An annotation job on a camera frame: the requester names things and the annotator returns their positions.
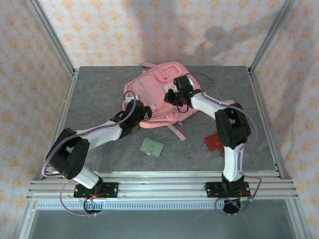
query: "aluminum frame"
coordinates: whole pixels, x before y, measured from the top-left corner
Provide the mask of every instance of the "aluminum frame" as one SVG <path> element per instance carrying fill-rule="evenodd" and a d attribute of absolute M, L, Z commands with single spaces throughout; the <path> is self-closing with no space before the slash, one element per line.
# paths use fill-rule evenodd
<path fill-rule="evenodd" d="M 274 23 L 270 27 L 269 32 L 267 33 L 263 43 L 261 44 L 251 66 L 249 67 L 249 72 L 253 73 L 257 69 L 258 65 L 260 64 L 261 60 L 263 59 L 267 50 L 269 49 L 271 43 L 275 39 L 276 34 L 278 33 L 281 26 L 284 24 L 287 16 L 291 12 L 291 9 L 293 8 L 295 2 L 296 0 L 285 0 Z"/>
<path fill-rule="evenodd" d="M 26 0 L 30 6 L 30 9 L 33 11 L 35 17 L 38 19 L 43 31 L 46 36 L 49 38 L 54 50 L 61 59 L 65 69 L 69 72 L 70 75 L 73 75 L 75 69 L 72 62 L 70 61 L 66 51 L 64 50 L 62 43 L 60 42 L 58 36 L 56 35 L 48 17 L 46 16 L 41 4 L 38 0 Z"/>
<path fill-rule="evenodd" d="M 296 0 L 286 0 L 284 2 L 275 22 L 271 26 L 264 42 L 262 43 L 262 46 L 260 47 L 251 66 L 248 69 L 249 78 L 266 131 L 266 136 L 271 148 L 274 164 L 277 167 L 278 171 L 256 171 L 247 172 L 247 174 L 250 176 L 262 176 L 263 178 L 262 186 L 260 188 L 260 192 L 257 194 L 256 200 L 284 199 L 289 210 L 296 237 L 311 238 L 310 230 L 305 215 L 302 211 L 300 201 L 298 200 L 298 194 L 293 181 L 289 179 L 279 178 L 285 177 L 284 168 L 282 167 L 282 160 L 278 155 L 276 149 L 274 148 L 273 138 L 269 132 L 269 128 L 265 120 L 265 112 L 260 104 L 260 94 L 258 92 L 258 89 L 256 88 L 254 81 L 255 70 L 257 69 L 263 56 L 269 49 L 277 32 L 287 18 L 295 1 Z M 50 145 L 52 145 L 63 129 L 69 104 L 72 98 L 78 69 L 74 69 L 38 0 L 27 0 L 27 2 L 29 3 L 32 11 L 39 20 L 41 27 L 50 39 L 58 56 L 61 58 L 65 68 L 71 75 L 65 93 L 64 102 L 61 106 L 56 130 L 50 143 Z M 52 168 L 48 167 L 47 171 L 52 172 Z M 205 189 L 203 188 L 203 183 L 208 181 L 220 181 L 221 172 L 113 172 L 98 174 L 105 180 L 120 182 L 119 195 L 121 196 L 121 198 L 113 200 L 113 202 L 133 202 L 137 199 L 138 201 L 146 203 L 150 200 L 154 201 L 155 199 L 160 201 L 163 201 L 164 199 L 175 201 L 182 200 L 184 202 L 189 201 L 189 199 L 193 199 L 193 202 L 206 202 L 207 197 Z M 250 185 L 252 185 L 252 189 L 254 189 L 257 185 L 256 180 L 247 179 L 247 181 L 250 183 Z M 32 181 L 25 203 L 25 209 L 23 210 L 21 218 L 18 222 L 17 230 L 15 231 L 13 238 L 24 239 L 28 237 L 35 212 L 36 210 L 40 209 L 39 204 L 41 202 L 48 202 L 48 200 L 50 199 L 53 199 L 56 202 L 58 193 L 65 182 L 65 179 L 59 177 L 47 178 L 42 181 Z M 74 202 L 74 199 L 72 197 L 73 190 L 74 186 L 68 186 L 65 192 L 62 194 L 62 198 L 67 202 Z"/>

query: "glass panel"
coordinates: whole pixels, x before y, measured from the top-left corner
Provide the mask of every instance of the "glass panel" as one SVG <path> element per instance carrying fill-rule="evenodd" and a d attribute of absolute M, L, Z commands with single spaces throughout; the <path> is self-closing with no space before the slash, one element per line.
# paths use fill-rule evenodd
<path fill-rule="evenodd" d="M 237 216 L 214 210 L 108 211 L 96 218 L 76 217 L 63 210 L 38 210 L 33 238 L 125 239 L 274 239 L 296 238 L 285 200 L 251 203 Z"/>

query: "backpack strap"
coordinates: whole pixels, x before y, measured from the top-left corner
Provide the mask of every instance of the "backpack strap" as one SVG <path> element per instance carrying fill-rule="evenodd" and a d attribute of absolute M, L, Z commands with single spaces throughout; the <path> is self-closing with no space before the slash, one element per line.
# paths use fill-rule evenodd
<path fill-rule="evenodd" d="M 167 127 L 168 127 L 171 131 L 173 131 L 173 132 L 177 135 L 177 137 L 179 137 L 179 139 L 180 139 L 181 141 L 184 141 L 184 140 L 186 139 L 186 137 L 185 137 L 177 128 L 175 128 L 175 126 L 173 126 L 172 124 L 167 125 Z"/>
<path fill-rule="evenodd" d="M 149 62 L 143 62 L 143 63 L 141 64 L 141 66 L 148 67 L 148 68 L 153 68 L 153 67 L 156 67 L 156 66 L 158 66 L 158 65 L 152 64 L 152 63 L 149 63 Z"/>

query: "green wallet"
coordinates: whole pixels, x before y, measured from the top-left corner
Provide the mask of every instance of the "green wallet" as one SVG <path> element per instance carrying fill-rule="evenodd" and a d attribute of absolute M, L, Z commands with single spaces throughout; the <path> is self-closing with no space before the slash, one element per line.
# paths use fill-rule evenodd
<path fill-rule="evenodd" d="M 158 158 L 163 147 L 163 143 L 157 142 L 150 138 L 145 138 L 140 148 L 140 151 L 146 153 L 147 155 Z"/>

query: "pink backpack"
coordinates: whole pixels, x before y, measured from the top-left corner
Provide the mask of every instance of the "pink backpack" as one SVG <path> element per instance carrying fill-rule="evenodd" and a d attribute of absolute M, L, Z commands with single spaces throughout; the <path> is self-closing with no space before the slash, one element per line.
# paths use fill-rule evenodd
<path fill-rule="evenodd" d="M 161 126 L 169 127 L 179 138 L 184 141 L 186 138 L 180 131 L 178 131 L 172 124 L 179 123 L 196 113 L 197 110 L 184 106 L 179 108 L 181 112 L 177 110 L 176 106 L 173 106 L 164 101 L 164 96 L 169 89 L 176 89 L 173 81 L 175 78 L 183 76 L 189 71 L 179 62 L 171 61 L 154 65 L 150 63 L 143 63 L 142 66 L 152 67 L 132 80 L 124 87 L 124 92 L 130 90 L 133 91 L 137 99 L 142 101 L 145 106 L 150 106 L 152 109 L 152 117 L 149 121 L 141 122 L 142 128 L 156 128 Z M 191 76 L 187 76 L 194 89 L 200 89 L 198 82 Z M 123 102 L 123 110 L 125 110 L 127 103 L 133 99 L 132 95 L 126 97 Z"/>

